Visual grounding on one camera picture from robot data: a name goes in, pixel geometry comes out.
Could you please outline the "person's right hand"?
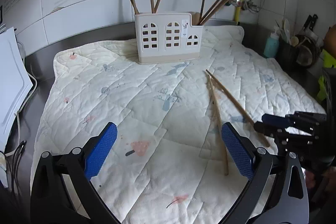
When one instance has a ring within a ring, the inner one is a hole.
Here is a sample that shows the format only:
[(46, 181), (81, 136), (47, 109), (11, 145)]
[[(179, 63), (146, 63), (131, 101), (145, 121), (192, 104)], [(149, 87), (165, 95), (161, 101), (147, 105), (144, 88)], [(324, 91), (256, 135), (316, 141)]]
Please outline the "person's right hand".
[[(322, 174), (322, 176), (325, 178), (330, 178), (331, 175), (332, 173), (330, 173), (329, 171)], [(305, 170), (305, 183), (308, 189), (313, 188), (315, 186), (315, 174), (311, 171)]]

